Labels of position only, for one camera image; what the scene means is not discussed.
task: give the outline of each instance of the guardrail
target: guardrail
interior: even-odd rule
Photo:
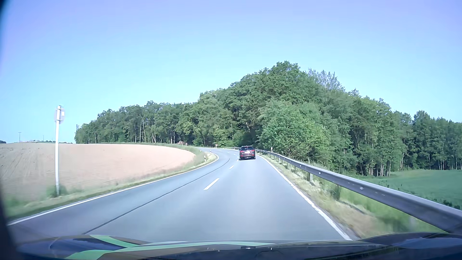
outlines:
[[[324,170],[312,165],[305,164],[303,162],[290,159],[274,152],[259,149],[255,150],[260,153],[273,155],[301,170],[309,172],[312,175],[328,180],[350,191],[357,192],[397,210],[403,211],[404,213],[427,222],[448,233],[462,235],[462,210],[451,208],[446,205],[417,197],[409,193],[397,191],[367,181]]]

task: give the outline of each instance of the sign post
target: sign post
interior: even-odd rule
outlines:
[[[58,173],[58,137],[59,137],[59,125],[64,121],[64,109],[62,106],[58,106],[55,111],[56,121],[56,138],[55,138],[55,181],[56,181],[56,196],[59,196],[59,173]]]

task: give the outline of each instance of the curved road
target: curved road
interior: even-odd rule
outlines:
[[[202,168],[15,221],[10,231],[17,242],[80,234],[150,242],[345,239],[263,158],[213,152],[219,159]]]

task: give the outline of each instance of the brown field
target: brown field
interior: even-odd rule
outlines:
[[[181,169],[194,156],[154,145],[59,144],[60,183],[68,191],[123,184]],[[0,187],[6,198],[40,200],[54,185],[54,144],[0,144]]]

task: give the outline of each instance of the blue sky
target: blue sky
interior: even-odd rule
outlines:
[[[462,121],[462,2],[16,0],[1,21],[0,140],[52,140],[108,108],[194,102],[278,61],[393,110]]]

